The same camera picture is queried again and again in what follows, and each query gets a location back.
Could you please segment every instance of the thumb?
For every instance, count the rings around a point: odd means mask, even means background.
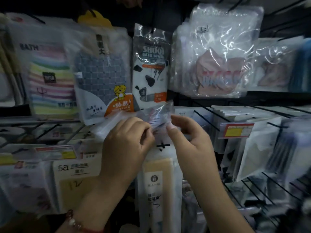
[[[142,151],[145,155],[149,152],[149,150],[153,147],[156,139],[154,135],[152,134],[152,130],[149,128],[146,131],[146,137],[142,143]]]
[[[190,144],[190,142],[187,140],[187,138],[183,135],[181,131],[177,129],[176,126],[169,124],[167,127],[167,133],[169,134],[169,137],[174,143],[175,149],[182,149],[186,144]]]

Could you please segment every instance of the bracelet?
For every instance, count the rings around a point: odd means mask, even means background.
[[[66,213],[66,219],[68,219],[68,225],[70,227],[72,227],[75,231],[80,231],[80,232],[84,232],[84,233],[104,233],[104,230],[93,231],[93,230],[83,228],[82,223],[77,222],[73,218],[73,210],[72,209],[69,209],[68,212]]]

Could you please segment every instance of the white bead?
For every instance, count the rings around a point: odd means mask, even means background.
[[[73,226],[75,223],[76,223],[76,220],[73,219],[73,218],[70,219],[69,222],[68,222],[68,224],[69,224],[70,226]]]

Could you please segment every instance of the striped towel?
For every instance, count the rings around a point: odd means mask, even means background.
[[[65,55],[36,55],[29,67],[30,101],[37,115],[78,112],[74,78]]]

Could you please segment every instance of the yellow cartoon character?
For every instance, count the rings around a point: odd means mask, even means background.
[[[116,100],[119,100],[119,101],[124,100],[124,98],[125,98],[126,86],[124,86],[124,85],[119,85],[119,86],[117,86],[117,85],[116,85],[114,91],[115,91],[115,94],[116,94],[116,96],[117,96],[117,98],[115,98],[115,101],[116,101]]]

